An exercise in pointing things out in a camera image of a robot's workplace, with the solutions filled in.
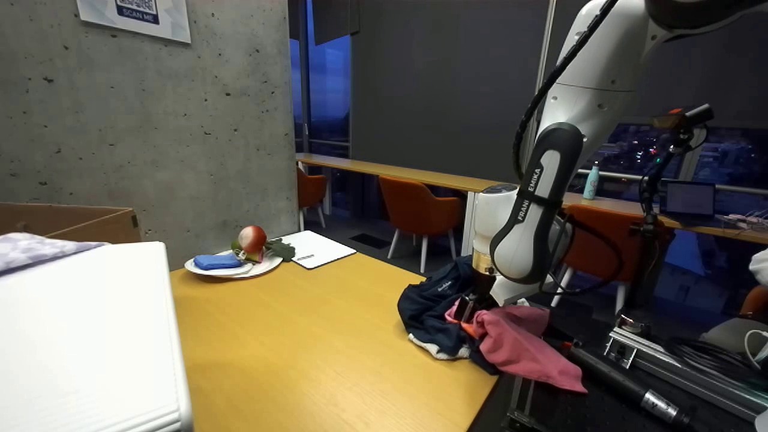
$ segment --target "chair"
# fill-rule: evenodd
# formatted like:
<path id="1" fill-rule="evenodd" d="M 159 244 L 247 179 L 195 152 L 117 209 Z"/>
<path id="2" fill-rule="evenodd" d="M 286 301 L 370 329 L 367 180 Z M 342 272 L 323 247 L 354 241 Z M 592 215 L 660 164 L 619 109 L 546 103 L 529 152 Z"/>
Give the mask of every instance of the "chair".
<path id="1" fill-rule="evenodd" d="M 564 289 L 571 283 L 574 272 L 586 274 L 595 282 L 611 278 L 617 283 L 615 313 L 624 310 L 625 289 L 635 278 L 637 257 L 640 257 L 640 215 L 615 212 L 610 206 L 571 204 L 564 206 L 576 224 L 598 230 L 604 241 L 576 229 L 574 244 L 564 257 L 561 278 L 556 283 L 556 296 L 549 308 L 556 308 Z M 669 226 L 660 229 L 657 260 L 664 257 L 667 245 L 671 244 L 675 230 Z"/>
<path id="2" fill-rule="evenodd" d="M 317 209 L 318 226 L 325 229 L 325 220 L 321 215 L 321 203 L 325 197 L 325 176 L 294 172 L 294 186 L 297 186 L 297 229 L 304 230 L 306 209 Z"/>
<path id="3" fill-rule="evenodd" d="M 424 274 L 429 239 L 447 233 L 450 244 L 450 257 L 456 257 L 456 245 L 450 230 L 460 224 L 460 200 L 459 197 L 435 197 L 429 187 L 419 184 L 400 184 L 391 179 L 379 179 L 384 209 L 391 222 L 393 239 L 387 253 L 391 260 L 397 235 L 419 235 L 419 266 Z"/>

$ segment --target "cardboard box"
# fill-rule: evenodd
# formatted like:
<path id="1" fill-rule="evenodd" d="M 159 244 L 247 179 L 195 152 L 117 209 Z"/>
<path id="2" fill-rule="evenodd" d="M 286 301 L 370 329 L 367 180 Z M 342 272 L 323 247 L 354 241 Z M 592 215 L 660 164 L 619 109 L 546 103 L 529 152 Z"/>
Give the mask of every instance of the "cardboard box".
<path id="1" fill-rule="evenodd" d="M 136 215 L 126 206 L 0 204 L 0 233 L 35 233 L 61 241 L 138 244 Z"/>

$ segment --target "pink cloth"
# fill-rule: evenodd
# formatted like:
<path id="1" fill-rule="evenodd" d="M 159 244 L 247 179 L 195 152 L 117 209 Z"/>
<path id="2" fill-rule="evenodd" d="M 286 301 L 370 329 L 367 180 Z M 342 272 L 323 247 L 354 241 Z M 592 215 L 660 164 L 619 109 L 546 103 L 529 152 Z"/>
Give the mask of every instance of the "pink cloth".
<path id="1" fill-rule="evenodd" d="M 586 394 L 581 368 L 539 340 L 546 322 L 549 310 L 519 305 L 480 310 L 473 320 L 484 360 L 501 373 Z"/>

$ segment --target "floor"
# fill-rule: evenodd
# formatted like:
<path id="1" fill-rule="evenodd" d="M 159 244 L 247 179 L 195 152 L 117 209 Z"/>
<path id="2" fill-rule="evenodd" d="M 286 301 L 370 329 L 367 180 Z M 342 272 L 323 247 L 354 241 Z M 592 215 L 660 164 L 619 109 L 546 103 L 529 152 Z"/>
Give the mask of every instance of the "floor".
<path id="1" fill-rule="evenodd" d="M 354 222 L 354 220 L 336 215 L 336 217 L 325 217 L 325 229 L 321 229 L 317 217 L 310 215 L 306 229 L 318 230 L 337 244 L 346 244 L 370 257 L 387 260 L 387 251 L 389 251 L 389 241 L 391 241 L 391 226 L 387 222 Z M 408 270 L 408 272 L 417 272 L 417 262 L 419 262 L 417 241 L 402 239 L 393 253 L 391 264 Z M 448 262 L 450 262 L 448 244 L 438 241 L 437 245 L 429 247 L 426 274 L 435 270 L 442 270 Z M 532 301 L 544 305 L 549 301 L 549 296 L 537 296 Z M 598 293 L 587 293 L 587 296 L 577 296 L 577 299 L 564 299 L 559 308 L 571 310 L 576 314 L 587 314 L 604 331 L 604 329 L 610 329 L 610 322 L 611 322 L 611 302 L 615 302 L 615 299 L 611 299 L 611 290 L 607 289 L 607 290 L 598 290 Z M 652 314 L 648 314 L 648 324 L 654 329 L 654 335 L 663 335 L 663 337 L 696 340 L 702 329 L 707 329 L 717 322 L 723 322 L 723 314 L 717 310 L 701 313 L 701 310 L 684 308 L 675 301 L 660 301 L 660 299 L 654 299 Z M 478 414 L 469 430 L 478 430 L 478 432 L 514 430 L 514 422 L 509 422 L 509 419 L 507 419 L 510 385 L 514 385 L 510 377 L 499 379 L 499 385 L 490 394 L 484 408 Z M 603 414 L 603 419 L 607 419 L 607 425 L 611 425 L 610 430 L 615 430 L 615 425 L 621 422 L 621 419 L 615 419 L 615 414 L 624 414 L 625 408 L 617 408 L 617 402 L 607 402 L 599 397 L 592 397 L 592 398 L 598 398 L 599 412 L 603 408 L 611 412 L 611 414 Z M 552 397 L 546 398 L 546 392 L 537 392 L 537 397 L 532 402 L 537 403 L 534 412 L 539 412 L 544 415 L 546 415 L 546 408 L 553 407 L 552 403 L 553 398 Z"/>

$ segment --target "laptop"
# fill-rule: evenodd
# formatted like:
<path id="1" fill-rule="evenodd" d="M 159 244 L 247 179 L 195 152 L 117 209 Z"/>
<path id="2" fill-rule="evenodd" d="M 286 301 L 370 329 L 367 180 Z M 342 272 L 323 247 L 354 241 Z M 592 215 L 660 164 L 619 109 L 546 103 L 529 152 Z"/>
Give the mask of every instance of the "laptop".
<path id="1" fill-rule="evenodd" d="M 715 186 L 667 180 L 660 194 L 660 212 L 684 226 L 719 226 L 715 220 Z"/>

